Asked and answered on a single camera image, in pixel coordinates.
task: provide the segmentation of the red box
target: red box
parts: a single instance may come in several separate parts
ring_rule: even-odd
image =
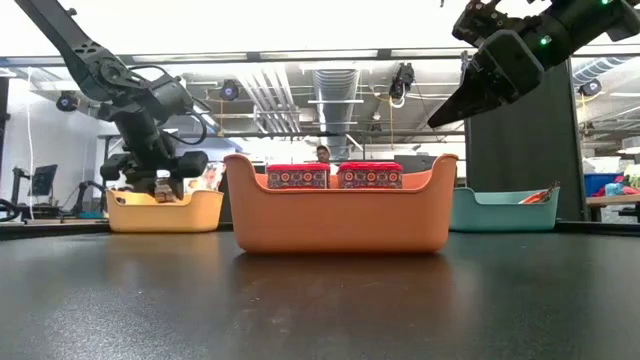
[[[328,174],[328,164],[267,166],[269,189],[326,189]]]
[[[396,163],[353,162],[340,165],[338,180],[342,189],[402,189],[402,171]]]

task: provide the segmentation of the blue container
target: blue container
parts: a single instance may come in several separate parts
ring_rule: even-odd
[[[518,204],[537,192],[476,193],[470,188],[453,191],[453,210],[449,228],[464,232],[549,231],[556,224],[556,188],[543,204]]]
[[[595,195],[602,187],[612,183],[622,173],[584,174],[584,190],[587,197]]]

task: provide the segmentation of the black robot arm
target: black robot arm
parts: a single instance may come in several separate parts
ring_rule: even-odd
[[[127,68],[114,54],[89,38],[56,0],[15,0],[40,31],[60,51],[69,73],[89,98],[101,102],[98,116],[114,122],[128,154],[117,154],[101,167],[105,180],[120,172],[135,191],[153,191],[155,171],[171,172],[170,184],[182,198],[182,179],[202,174],[208,161],[204,152],[179,158],[171,135],[158,129],[174,115],[196,115],[194,99],[167,72],[149,81]]]
[[[543,73],[607,33],[619,41],[640,33],[640,0],[551,0],[536,16],[508,17],[500,0],[471,0],[453,36],[478,48],[460,88],[429,119],[442,126],[510,104],[535,89]]]

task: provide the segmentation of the silver ventilation duct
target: silver ventilation duct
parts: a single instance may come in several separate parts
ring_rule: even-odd
[[[633,56],[601,57],[577,66],[573,70],[573,86],[579,87],[633,59]]]
[[[322,103],[323,101],[355,100],[360,70],[315,70],[313,72],[313,87],[318,104],[320,122],[325,123],[322,128],[326,131],[347,131],[353,114],[353,103]],[[326,137],[326,145],[334,159],[348,159],[347,138],[344,136]]]

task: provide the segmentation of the wall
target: wall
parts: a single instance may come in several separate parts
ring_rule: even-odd
[[[53,184],[56,199],[64,202],[83,179],[91,179],[98,122],[82,113],[63,113],[55,103],[36,95],[21,80],[9,84],[9,109],[0,178],[0,197],[11,198],[14,167],[29,169],[29,141],[27,133],[27,104],[31,112],[34,168],[58,164]],[[19,202],[28,203],[27,180],[20,184]],[[65,207],[70,208],[75,198]]]

